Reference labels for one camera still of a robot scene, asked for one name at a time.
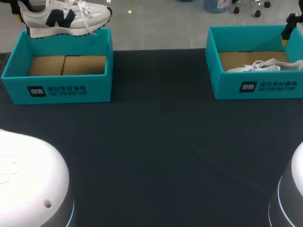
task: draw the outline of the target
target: shoebox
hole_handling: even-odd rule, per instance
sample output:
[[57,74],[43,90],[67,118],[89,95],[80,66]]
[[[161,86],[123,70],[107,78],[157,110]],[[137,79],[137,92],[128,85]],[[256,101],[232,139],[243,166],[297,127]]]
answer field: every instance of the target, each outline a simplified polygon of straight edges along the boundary
[[16,105],[109,102],[111,32],[32,39],[22,31],[1,79]]
[[303,59],[303,37],[296,28],[282,45],[285,25],[210,27],[206,60],[216,99],[303,98],[303,71],[226,72],[275,58]]

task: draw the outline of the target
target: chair wheel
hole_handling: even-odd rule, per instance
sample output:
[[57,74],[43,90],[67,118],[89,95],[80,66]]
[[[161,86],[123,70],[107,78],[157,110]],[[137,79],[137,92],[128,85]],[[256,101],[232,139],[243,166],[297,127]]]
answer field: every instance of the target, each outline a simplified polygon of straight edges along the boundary
[[255,12],[255,17],[260,17],[261,16],[261,11],[260,10],[257,10],[256,12]]
[[271,6],[270,1],[264,2],[264,7],[269,8]]
[[233,10],[233,13],[234,13],[234,14],[240,13],[240,8],[239,8],[239,6],[236,6],[236,7],[235,7],[235,9]]

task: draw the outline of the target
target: shoelace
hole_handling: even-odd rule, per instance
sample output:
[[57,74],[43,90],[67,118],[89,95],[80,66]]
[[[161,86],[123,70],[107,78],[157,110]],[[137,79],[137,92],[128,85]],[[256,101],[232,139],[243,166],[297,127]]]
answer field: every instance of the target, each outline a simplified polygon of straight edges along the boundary
[[91,17],[91,11],[90,11],[88,5],[86,4],[86,2],[82,1],[82,0],[65,0],[65,3],[67,3],[69,5],[68,7],[65,7],[66,9],[70,8],[71,6],[73,6],[74,3],[76,3],[76,5],[79,6],[84,26],[86,27],[86,29],[88,30],[88,32],[90,34],[95,35],[95,33],[93,33],[91,31],[91,29],[89,28],[89,25],[87,24],[87,19],[85,17],[86,15],[88,15],[88,17]]
[[244,65],[244,71],[250,71],[252,69],[259,70],[262,66],[264,66],[263,61],[255,61],[252,65]]

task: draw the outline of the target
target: blue bottle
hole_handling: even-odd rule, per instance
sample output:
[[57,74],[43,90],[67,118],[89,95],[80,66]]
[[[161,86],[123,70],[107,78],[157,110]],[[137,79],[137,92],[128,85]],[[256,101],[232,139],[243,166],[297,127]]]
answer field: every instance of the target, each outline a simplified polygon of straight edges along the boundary
[[204,0],[204,8],[211,13],[224,13],[231,0]]

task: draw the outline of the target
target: white floor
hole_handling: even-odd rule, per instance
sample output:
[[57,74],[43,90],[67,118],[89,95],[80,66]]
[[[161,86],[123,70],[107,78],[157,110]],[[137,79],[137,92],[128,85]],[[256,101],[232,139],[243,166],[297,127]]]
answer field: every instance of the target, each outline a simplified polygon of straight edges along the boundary
[[[298,0],[271,0],[255,18],[256,3],[242,0],[240,14],[231,10],[212,14],[203,9],[203,0],[89,0],[108,5],[113,17],[115,50],[204,48],[209,26],[285,24],[290,13],[301,13]],[[9,4],[0,3],[0,52],[12,51],[20,30],[25,29],[11,14]]]

